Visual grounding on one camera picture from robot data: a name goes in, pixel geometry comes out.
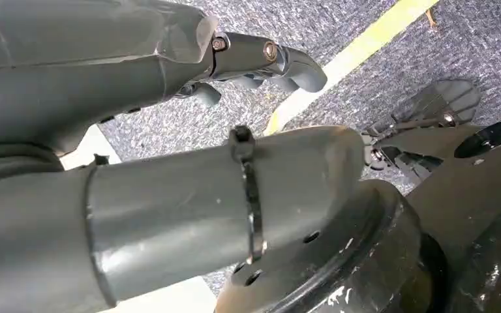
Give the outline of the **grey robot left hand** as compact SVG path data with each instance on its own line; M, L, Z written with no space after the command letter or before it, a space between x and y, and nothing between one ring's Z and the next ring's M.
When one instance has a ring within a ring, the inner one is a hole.
M315 127L64 170L87 129L209 92L208 81L327 82L303 51L226 33L169 1L0 1L0 312L98 312L258 261L317 230L354 189L359 134Z

